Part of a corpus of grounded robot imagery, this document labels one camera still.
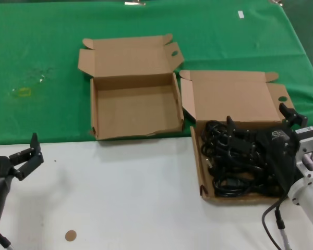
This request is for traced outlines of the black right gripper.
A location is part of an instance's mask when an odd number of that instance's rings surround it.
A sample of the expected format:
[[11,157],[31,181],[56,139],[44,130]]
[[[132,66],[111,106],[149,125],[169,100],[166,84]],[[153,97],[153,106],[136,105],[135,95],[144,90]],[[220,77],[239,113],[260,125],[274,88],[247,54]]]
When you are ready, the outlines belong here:
[[229,147],[244,154],[254,154],[262,148],[279,185],[288,192],[298,175],[295,136],[291,127],[296,124],[305,128],[307,117],[294,108],[288,108],[284,103],[280,104],[280,113],[285,118],[285,125],[264,129],[259,129],[260,124],[257,122],[234,121],[227,116],[227,143]]

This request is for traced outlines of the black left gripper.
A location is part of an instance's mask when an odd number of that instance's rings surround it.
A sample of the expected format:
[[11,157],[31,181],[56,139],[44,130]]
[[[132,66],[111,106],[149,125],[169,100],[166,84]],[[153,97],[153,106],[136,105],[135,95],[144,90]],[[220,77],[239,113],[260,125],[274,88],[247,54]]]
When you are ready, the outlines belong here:
[[28,149],[12,154],[9,158],[0,156],[0,178],[12,176],[22,181],[44,163],[36,133],[33,133],[29,145]]

